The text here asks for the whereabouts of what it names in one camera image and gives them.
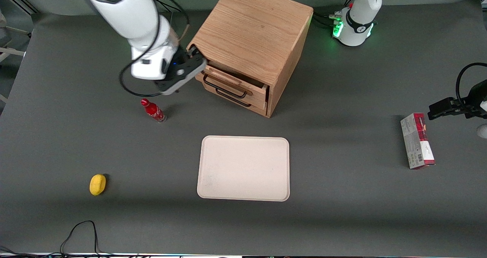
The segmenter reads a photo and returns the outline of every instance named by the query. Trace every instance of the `red bottle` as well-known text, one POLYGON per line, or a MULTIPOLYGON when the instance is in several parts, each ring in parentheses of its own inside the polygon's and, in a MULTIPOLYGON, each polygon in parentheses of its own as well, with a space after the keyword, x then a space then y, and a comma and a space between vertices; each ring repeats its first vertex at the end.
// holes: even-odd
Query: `red bottle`
POLYGON ((162 112, 162 110, 159 109, 159 107, 157 107, 156 104, 154 104, 152 102, 149 102, 149 100, 147 100, 145 98, 142 99, 140 101, 140 103, 146 109, 147 114, 150 115, 150 116, 152 116, 152 118, 155 119, 158 123, 163 123, 164 121, 166 121, 166 118, 167 117, 162 112))

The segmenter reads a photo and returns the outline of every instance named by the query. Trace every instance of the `gray table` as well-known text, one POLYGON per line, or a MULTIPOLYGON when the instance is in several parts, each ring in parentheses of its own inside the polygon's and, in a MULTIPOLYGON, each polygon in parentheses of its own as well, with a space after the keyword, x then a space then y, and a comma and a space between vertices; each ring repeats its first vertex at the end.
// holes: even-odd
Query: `gray table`
MULTIPOLYGON (((191 13, 194 26, 207 12, 191 13)), ((462 67, 487 60, 480 4, 384 7, 360 48, 310 28, 275 115, 263 118, 197 81, 153 99, 164 124, 124 92, 129 46, 99 17, 42 16, 0 118, 0 242, 55 251, 94 220, 108 252, 316 256, 487 253, 486 141, 480 119, 429 121, 437 166, 407 167, 399 120, 454 95, 462 67), (285 137, 285 202, 198 197, 206 135, 285 137), (93 197, 92 175, 109 188, 93 197)), ((181 17, 174 18, 178 30, 181 17)), ((463 92, 485 79, 473 68, 463 92)), ((146 81, 129 80, 137 91, 146 81)), ((92 251, 92 230, 66 247, 92 251)))

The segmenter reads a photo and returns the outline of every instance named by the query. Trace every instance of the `white tray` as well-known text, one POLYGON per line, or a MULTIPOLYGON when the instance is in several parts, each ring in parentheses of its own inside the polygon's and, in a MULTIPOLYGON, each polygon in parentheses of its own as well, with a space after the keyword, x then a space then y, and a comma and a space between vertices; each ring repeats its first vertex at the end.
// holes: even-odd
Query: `white tray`
POLYGON ((289 142, 273 137, 205 137, 197 191, 202 198, 286 201, 289 142))

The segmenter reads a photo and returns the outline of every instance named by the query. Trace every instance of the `box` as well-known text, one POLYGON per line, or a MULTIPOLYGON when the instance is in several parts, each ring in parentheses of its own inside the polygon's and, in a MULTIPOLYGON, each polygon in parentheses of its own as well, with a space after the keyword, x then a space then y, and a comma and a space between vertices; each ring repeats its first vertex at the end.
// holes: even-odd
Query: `box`
POLYGON ((409 168, 419 170, 435 165, 431 151, 424 113, 413 113, 401 121, 402 135, 406 144, 409 168))
POLYGON ((303 50, 313 8, 292 0, 219 0, 189 43, 209 92, 270 117, 303 50))

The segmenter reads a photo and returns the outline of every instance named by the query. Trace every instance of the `black metal handle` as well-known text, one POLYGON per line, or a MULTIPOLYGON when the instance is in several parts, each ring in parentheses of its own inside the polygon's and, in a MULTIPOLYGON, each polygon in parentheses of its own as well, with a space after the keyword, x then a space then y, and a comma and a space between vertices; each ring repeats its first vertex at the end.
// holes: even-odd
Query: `black metal handle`
POLYGON ((244 98, 247 95, 247 91, 244 91, 242 95, 236 95, 235 93, 233 93, 231 91, 227 91, 224 88, 221 88, 221 87, 219 87, 219 86, 217 86, 217 85, 215 85, 213 83, 210 83, 210 82, 207 81, 208 74, 206 74, 206 73, 204 73, 204 74, 205 74, 205 76, 203 76, 203 82, 205 82, 205 84, 207 84, 207 85, 212 86, 217 91, 222 91, 222 92, 226 93, 227 95, 233 96, 233 97, 238 98, 238 99, 242 99, 242 98, 244 98))
POLYGON ((247 107, 247 108, 251 106, 251 104, 245 104, 245 103, 244 103, 244 102, 242 102, 242 101, 238 101, 238 100, 236 100, 235 98, 230 97, 230 96, 228 96, 228 95, 226 95, 226 94, 224 94, 224 93, 220 92, 220 90, 219 90, 219 89, 217 89, 217 88, 215 88, 215 90, 216 90, 216 93, 218 93, 219 95, 221 95, 221 96, 223 96, 223 97, 225 97, 225 98, 227 98, 227 99, 230 99, 230 100, 232 100, 233 102, 235 102, 235 103, 237 103, 237 104, 240 104, 240 105, 242 105, 242 106, 244 106, 244 107, 247 107))

